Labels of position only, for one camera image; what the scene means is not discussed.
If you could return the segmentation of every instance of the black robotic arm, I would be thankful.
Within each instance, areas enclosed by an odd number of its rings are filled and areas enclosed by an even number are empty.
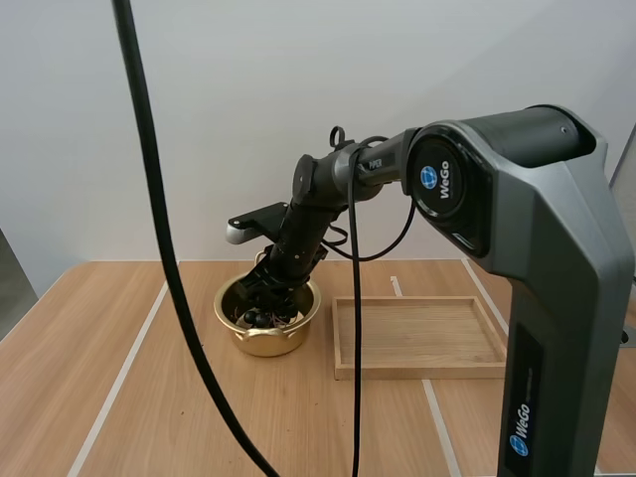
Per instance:
[[[327,254],[352,172],[356,201],[400,181],[434,227],[512,283],[498,475],[591,475],[634,270],[603,175],[606,142],[542,105],[334,145],[298,161],[289,204],[229,221],[233,243],[273,242],[238,292],[295,315],[291,295]]]

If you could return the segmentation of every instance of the pot rim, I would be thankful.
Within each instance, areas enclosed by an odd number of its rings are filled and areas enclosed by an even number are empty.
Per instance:
[[[225,296],[226,292],[230,289],[232,285],[234,285],[237,281],[239,281],[241,278],[243,278],[247,274],[248,272],[241,273],[229,279],[221,286],[221,288],[217,290],[217,294],[215,295],[215,314],[217,315],[217,318],[219,318],[219,321],[221,321],[227,328],[230,328],[235,333],[238,333],[240,335],[248,335],[248,336],[256,336],[256,335],[281,336],[281,334],[287,335],[305,326],[307,323],[311,321],[311,319],[318,312],[318,308],[320,307],[320,302],[322,297],[320,295],[320,290],[318,289],[318,285],[316,284],[316,282],[313,280],[309,280],[306,283],[306,285],[311,290],[311,293],[314,297],[314,301],[311,305],[311,308],[307,312],[307,314],[304,315],[297,322],[293,323],[292,325],[287,326],[285,328],[245,329],[245,328],[242,328],[241,326],[234,324],[232,321],[228,319],[228,317],[223,311],[223,306],[222,306],[223,297]]]

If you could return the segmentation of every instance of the blue circular logo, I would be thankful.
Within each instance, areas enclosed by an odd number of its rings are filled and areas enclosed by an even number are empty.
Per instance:
[[[522,457],[526,457],[528,455],[528,446],[526,445],[526,442],[524,442],[524,440],[518,435],[510,436],[510,445],[513,449],[515,449],[515,452],[517,452]]]
[[[437,173],[430,166],[425,166],[421,170],[420,179],[426,189],[433,189],[437,185]]]

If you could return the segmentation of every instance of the metal bowl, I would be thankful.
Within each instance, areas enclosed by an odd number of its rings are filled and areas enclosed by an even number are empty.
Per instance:
[[[242,308],[243,301],[236,294],[233,285],[244,276],[246,273],[226,282],[215,297],[215,312],[232,333],[232,341],[241,351],[263,357],[284,355],[298,348],[307,338],[311,319],[320,306],[320,290],[316,283],[309,280],[294,291],[293,298],[299,313],[291,324],[284,328],[245,329],[228,318],[234,315],[237,308]]]

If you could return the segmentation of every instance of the black cable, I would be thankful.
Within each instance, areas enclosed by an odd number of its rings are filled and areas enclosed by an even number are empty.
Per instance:
[[[359,261],[377,260],[378,258],[381,258],[381,257],[385,256],[387,253],[389,253],[394,248],[396,248],[401,243],[401,241],[404,239],[404,237],[406,237],[406,234],[408,233],[408,230],[410,229],[410,225],[412,224],[414,217],[415,217],[415,202],[411,201],[410,202],[410,210],[408,211],[408,217],[406,218],[406,224],[404,224],[403,229],[401,230],[401,232],[399,233],[397,238],[394,240],[394,242],[391,245],[389,245],[387,248],[385,248],[384,250],[379,251],[378,253],[375,253],[375,254],[369,255],[369,256],[361,256],[359,258]],[[341,256],[343,256],[345,258],[348,258],[350,260],[353,260],[353,257],[351,255],[349,255],[345,251],[337,248],[335,246],[336,245],[335,243],[323,240],[322,244],[325,245],[327,248],[335,251],[339,255],[341,255]]]
[[[336,227],[332,224],[329,225],[329,229],[334,231],[337,234],[340,234],[342,236],[342,238],[340,238],[339,240],[326,240],[326,239],[322,239],[322,242],[330,245],[330,246],[338,246],[338,245],[344,245],[345,243],[347,243],[347,240],[349,240],[349,233],[347,231],[345,231],[344,229],[341,229],[339,227]]]
[[[358,476],[360,467],[360,410],[362,403],[362,286],[360,284],[360,251],[358,250],[358,228],[356,227],[356,200],[354,186],[356,184],[356,165],[358,163],[358,149],[349,158],[349,187],[347,199],[349,202],[349,230],[351,232],[351,255],[354,271],[354,312],[355,312],[355,340],[354,340],[354,457],[351,475]]]
[[[389,139],[385,136],[371,136],[360,143],[360,147],[367,147],[372,142],[385,142]]]
[[[197,336],[197,329],[192,320],[190,308],[188,307],[186,293],[183,288],[183,283],[181,282],[181,276],[179,275],[179,266],[177,265],[175,250],[172,245],[154,121],[152,119],[148,88],[141,64],[141,55],[137,44],[137,34],[135,32],[130,2],[128,0],[112,0],[112,8],[117,23],[121,53],[126,66],[130,95],[137,120],[137,130],[141,143],[148,193],[150,195],[150,207],[155,224],[159,253],[161,254],[161,262],[163,263],[172,301],[177,316],[179,317],[181,330],[188,344],[192,359],[197,366],[197,370],[210,396],[215,402],[223,420],[240,444],[240,447],[242,447],[254,464],[256,464],[267,477],[278,477],[276,471],[269,465],[260,452],[258,452],[258,449],[254,447],[240,426],[237,417],[233,413],[228,400],[217,382],[203,347],[201,346],[199,337]]]

